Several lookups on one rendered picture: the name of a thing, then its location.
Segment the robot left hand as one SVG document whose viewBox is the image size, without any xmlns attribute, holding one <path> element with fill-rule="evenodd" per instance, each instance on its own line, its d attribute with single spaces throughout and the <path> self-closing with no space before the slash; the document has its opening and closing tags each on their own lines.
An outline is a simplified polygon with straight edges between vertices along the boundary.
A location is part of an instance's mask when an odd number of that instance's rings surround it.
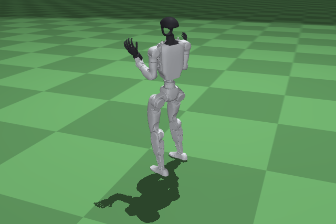
<svg viewBox="0 0 336 224">
<path fill-rule="evenodd" d="M 139 57 L 141 60 L 143 59 L 141 54 L 138 52 L 138 42 L 136 42 L 136 47 L 134 47 L 133 43 L 132 43 L 132 38 L 131 38 L 131 44 L 129 41 L 130 38 L 128 38 L 128 40 L 126 40 L 124 42 L 124 47 L 126 48 L 126 50 L 133 55 L 133 58 L 137 58 Z M 127 42 L 128 41 L 128 42 Z"/>
</svg>

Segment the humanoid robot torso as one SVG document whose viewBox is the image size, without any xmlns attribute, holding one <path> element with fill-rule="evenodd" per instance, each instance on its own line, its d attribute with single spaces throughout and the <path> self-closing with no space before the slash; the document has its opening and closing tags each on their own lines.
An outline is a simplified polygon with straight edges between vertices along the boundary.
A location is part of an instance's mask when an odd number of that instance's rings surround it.
<svg viewBox="0 0 336 224">
<path fill-rule="evenodd" d="M 184 44 L 178 37 L 176 40 L 179 44 L 169 46 L 164 44 L 166 40 L 157 44 L 161 46 L 161 53 L 157 59 L 157 70 L 164 80 L 164 86 L 160 87 L 160 92 L 165 94 L 165 102 L 173 101 L 179 96 L 179 87 L 175 85 L 173 79 L 179 78 L 183 70 Z"/>
</svg>

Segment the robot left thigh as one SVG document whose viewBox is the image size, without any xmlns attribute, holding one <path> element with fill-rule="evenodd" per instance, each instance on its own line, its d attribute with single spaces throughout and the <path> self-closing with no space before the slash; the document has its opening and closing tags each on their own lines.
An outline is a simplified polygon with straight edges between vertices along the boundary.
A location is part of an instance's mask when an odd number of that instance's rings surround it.
<svg viewBox="0 0 336 224">
<path fill-rule="evenodd" d="M 165 104 L 165 94 L 160 92 L 150 96 L 148 101 L 148 124 L 150 132 L 157 132 L 159 135 L 159 141 L 164 137 L 164 132 L 159 128 L 159 121 L 161 115 L 161 109 Z"/>
</svg>

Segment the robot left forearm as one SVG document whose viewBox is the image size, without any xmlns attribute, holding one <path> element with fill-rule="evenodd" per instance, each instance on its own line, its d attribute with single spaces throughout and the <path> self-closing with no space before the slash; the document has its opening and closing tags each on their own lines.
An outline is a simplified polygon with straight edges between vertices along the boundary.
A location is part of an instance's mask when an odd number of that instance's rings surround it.
<svg viewBox="0 0 336 224">
<path fill-rule="evenodd" d="M 135 65 L 139 68 L 145 78 L 148 80 L 152 79 L 152 75 L 149 72 L 150 69 L 144 64 L 143 59 L 141 60 L 139 57 L 135 58 Z"/>
</svg>

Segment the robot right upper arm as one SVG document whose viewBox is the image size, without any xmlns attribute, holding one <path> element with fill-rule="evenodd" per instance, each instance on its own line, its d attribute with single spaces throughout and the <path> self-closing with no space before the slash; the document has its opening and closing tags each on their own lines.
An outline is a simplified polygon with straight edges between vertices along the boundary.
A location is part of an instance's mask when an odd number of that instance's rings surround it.
<svg viewBox="0 0 336 224">
<path fill-rule="evenodd" d="M 181 40 L 184 44 L 184 65 L 183 65 L 183 70 L 187 69 L 187 62 L 189 59 L 189 53 L 191 49 L 191 43 L 186 41 L 186 40 Z"/>
</svg>

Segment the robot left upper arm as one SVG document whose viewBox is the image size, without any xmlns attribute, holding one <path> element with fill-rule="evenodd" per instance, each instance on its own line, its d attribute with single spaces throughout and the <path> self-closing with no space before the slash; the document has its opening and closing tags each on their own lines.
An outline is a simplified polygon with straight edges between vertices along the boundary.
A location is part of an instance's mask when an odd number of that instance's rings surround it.
<svg viewBox="0 0 336 224">
<path fill-rule="evenodd" d="M 148 49 L 148 57 L 149 57 L 149 68 L 150 68 L 150 73 L 152 75 L 152 79 L 154 80 L 157 78 L 157 68 L 158 68 L 158 57 L 160 56 L 161 53 L 161 46 L 153 46 Z"/>
</svg>

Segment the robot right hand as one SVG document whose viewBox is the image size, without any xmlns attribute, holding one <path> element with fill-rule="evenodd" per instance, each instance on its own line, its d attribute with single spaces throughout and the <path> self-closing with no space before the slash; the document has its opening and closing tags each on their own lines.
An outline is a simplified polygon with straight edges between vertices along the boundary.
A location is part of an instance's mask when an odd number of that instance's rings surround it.
<svg viewBox="0 0 336 224">
<path fill-rule="evenodd" d="M 182 35 L 183 35 L 183 36 L 182 36 Z M 184 40 L 187 40 L 187 35 L 186 35 L 186 33 L 182 33 L 182 35 L 181 35 L 181 36 L 183 37 L 183 39 L 184 39 Z"/>
</svg>

